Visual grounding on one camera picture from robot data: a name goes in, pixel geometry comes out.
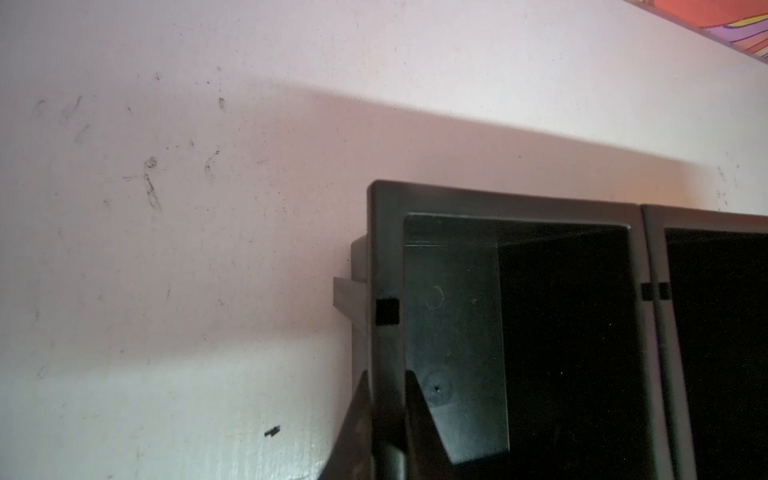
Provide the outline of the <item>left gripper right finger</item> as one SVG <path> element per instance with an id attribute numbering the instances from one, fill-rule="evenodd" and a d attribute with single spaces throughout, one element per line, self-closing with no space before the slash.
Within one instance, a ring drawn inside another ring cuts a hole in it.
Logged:
<path id="1" fill-rule="evenodd" d="M 414 372 L 405 373 L 408 479 L 455 479 L 456 472 Z"/>

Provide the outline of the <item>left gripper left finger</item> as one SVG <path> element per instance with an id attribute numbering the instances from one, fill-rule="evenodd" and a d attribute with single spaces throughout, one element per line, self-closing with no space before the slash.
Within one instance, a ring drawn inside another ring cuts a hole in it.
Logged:
<path id="1" fill-rule="evenodd" d="M 368 372 L 353 393 L 319 480 L 369 480 L 372 476 L 372 402 Z"/>

